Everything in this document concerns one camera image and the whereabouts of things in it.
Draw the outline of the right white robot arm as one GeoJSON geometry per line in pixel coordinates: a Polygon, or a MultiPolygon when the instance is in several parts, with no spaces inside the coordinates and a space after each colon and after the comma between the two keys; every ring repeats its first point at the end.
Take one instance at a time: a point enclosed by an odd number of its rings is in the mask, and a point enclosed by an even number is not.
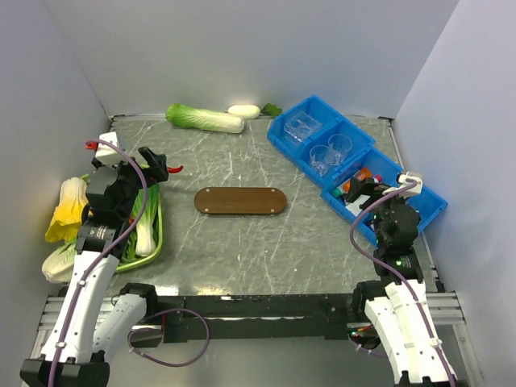
{"type": "Polygon", "coordinates": [[[352,177],[345,196],[352,204],[367,201],[352,223],[372,220],[377,248],[363,252],[375,265],[379,281],[356,287],[352,312],[370,321],[385,350],[396,386],[466,386],[450,365],[427,302],[427,288],[414,250],[420,214],[408,204],[420,194],[422,179],[400,174],[392,187],[375,177],[352,177]]]}

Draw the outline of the clear acrylic toothbrush holder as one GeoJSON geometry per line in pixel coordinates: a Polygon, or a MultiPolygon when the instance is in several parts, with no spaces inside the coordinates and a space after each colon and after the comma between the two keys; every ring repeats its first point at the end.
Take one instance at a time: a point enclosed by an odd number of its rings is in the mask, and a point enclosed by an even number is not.
{"type": "Polygon", "coordinates": [[[284,125],[285,132],[298,142],[302,142],[322,127],[322,124],[304,111],[297,112],[284,125]]]}

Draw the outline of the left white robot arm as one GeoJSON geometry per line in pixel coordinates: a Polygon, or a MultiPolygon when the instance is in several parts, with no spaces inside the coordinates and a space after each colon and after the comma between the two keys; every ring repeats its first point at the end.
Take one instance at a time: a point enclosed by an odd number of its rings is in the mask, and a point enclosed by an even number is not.
{"type": "Polygon", "coordinates": [[[128,237],[142,218],[132,214],[138,198],[169,178],[167,159],[141,147],[140,166],[120,148],[105,161],[95,156],[89,175],[76,256],[68,292],[40,355],[26,359],[21,379],[29,386],[105,386],[117,347],[137,323],[149,324],[160,312],[152,285],[129,284],[121,305],[98,321],[103,299],[128,237]]]}

